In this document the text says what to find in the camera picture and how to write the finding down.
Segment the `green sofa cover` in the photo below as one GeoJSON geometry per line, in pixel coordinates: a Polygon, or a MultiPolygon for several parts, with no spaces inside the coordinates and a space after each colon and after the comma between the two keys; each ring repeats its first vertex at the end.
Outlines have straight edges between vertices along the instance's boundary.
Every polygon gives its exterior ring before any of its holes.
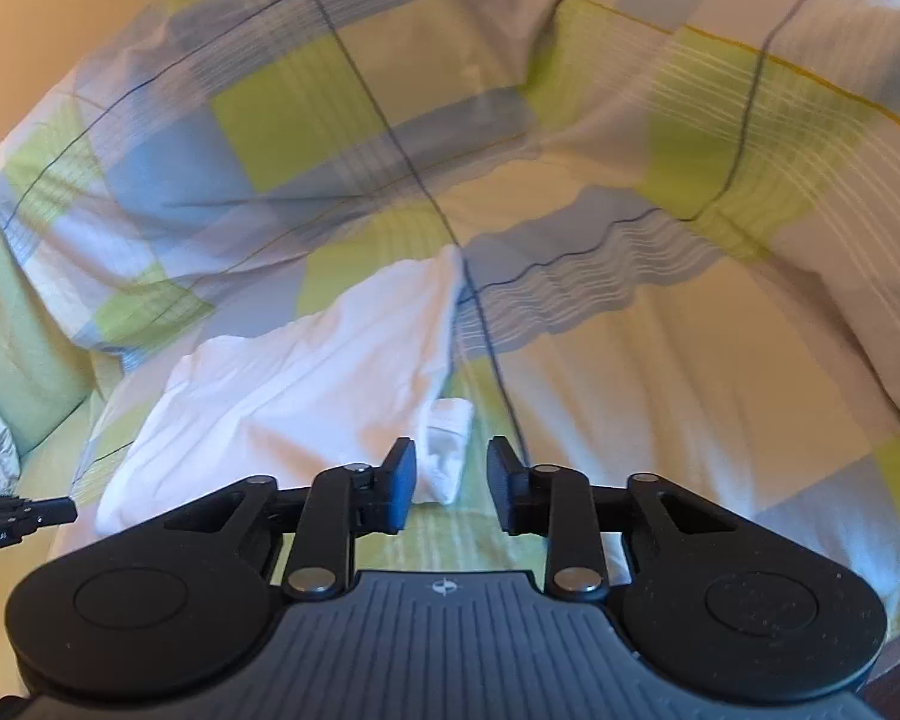
{"type": "Polygon", "coordinates": [[[19,454],[13,494],[50,497],[71,489],[118,374],[118,364],[59,330],[0,229],[0,416],[19,454]]]}

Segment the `plaid blue green bedsheet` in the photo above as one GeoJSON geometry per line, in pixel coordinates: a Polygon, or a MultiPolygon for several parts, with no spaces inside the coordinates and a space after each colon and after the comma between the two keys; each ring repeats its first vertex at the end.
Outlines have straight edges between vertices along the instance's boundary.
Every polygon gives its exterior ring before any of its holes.
{"type": "Polygon", "coordinates": [[[478,439],[669,476],[900,634],[900,0],[154,0],[2,142],[0,229],[119,366],[87,509],[198,344],[454,245],[478,439]]]}

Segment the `white ribbed garment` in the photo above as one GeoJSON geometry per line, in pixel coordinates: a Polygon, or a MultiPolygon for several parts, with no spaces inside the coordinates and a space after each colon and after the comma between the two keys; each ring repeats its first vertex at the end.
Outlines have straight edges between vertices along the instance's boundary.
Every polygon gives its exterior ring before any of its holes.
{"type": "Polygon", "coordinates": [[[382,268],[317,314],[198,344],[103,491],[97,534],[247,476],[302,488],[333,466],[375,465],[400,437],[416,447],[413,502],[453,504],[475,412],[442,394],[461,288],[463,259],[447,245],[382,268]]]}

